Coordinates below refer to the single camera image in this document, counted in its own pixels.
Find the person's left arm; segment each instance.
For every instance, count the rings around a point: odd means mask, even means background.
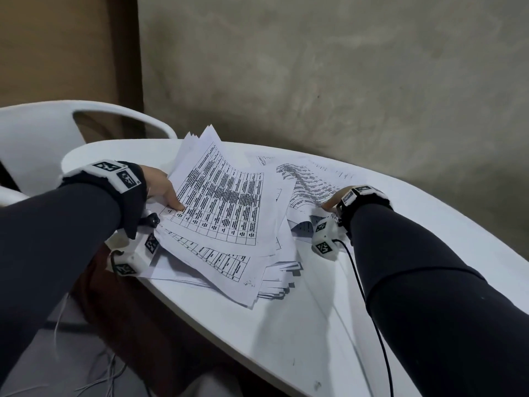
[[[183,209],[165,173],[140,174],[149,196]],[[121,215],[109,192],[85,183],[0,208],[0,385]]]

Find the person's right arm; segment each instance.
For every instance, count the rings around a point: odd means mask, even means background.
[[[424,397],[529,395],[527,314],[387,207],[360,207],[350,233],[367,310]]]

